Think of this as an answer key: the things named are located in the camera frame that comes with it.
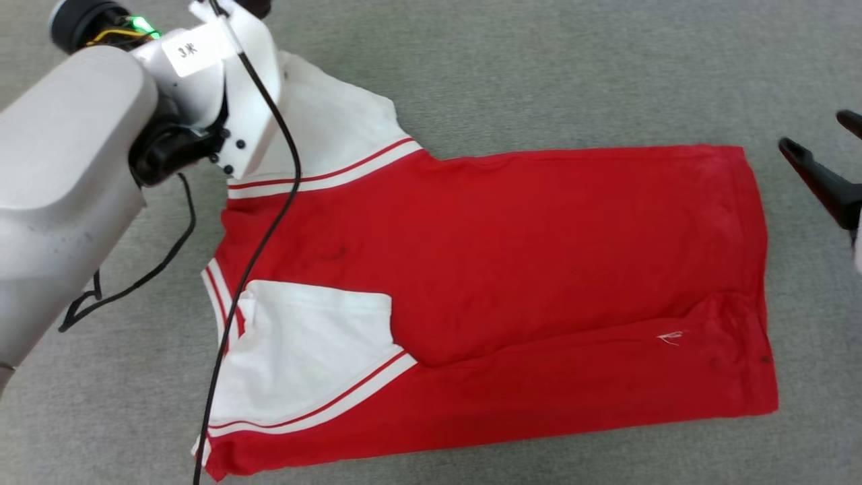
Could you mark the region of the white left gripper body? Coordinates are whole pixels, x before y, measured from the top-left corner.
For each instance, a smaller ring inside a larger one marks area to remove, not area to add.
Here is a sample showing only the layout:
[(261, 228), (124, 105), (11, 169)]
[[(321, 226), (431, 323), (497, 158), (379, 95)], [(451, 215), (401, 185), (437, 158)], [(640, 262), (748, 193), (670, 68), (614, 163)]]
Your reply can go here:
[(191, 0), (189, 9), (199, 24), (138, 47), (135, 57), (176, 102), (182, 124), (207, 128), (226, 111), (224, 129), (230, 135), (219, 164), (231, 166), (234, 178), (243, 179), (262, 168), (279, 129), (238, 53), (245, 53), (278, 108), (284, 106), (284, 72), (265, 22), (235, 0), (218, 4), (221, 15), (207, 0)]

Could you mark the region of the red and white garment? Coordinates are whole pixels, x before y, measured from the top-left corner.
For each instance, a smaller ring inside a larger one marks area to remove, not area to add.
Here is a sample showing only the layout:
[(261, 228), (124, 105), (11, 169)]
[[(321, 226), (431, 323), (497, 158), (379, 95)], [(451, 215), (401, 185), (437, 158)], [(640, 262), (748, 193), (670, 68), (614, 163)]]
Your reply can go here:
[(775, 412), (766, 218), (738, 146), (440, 160), (390, 99), (283, 53), (302, 163), (229, 181), (216, 481)]

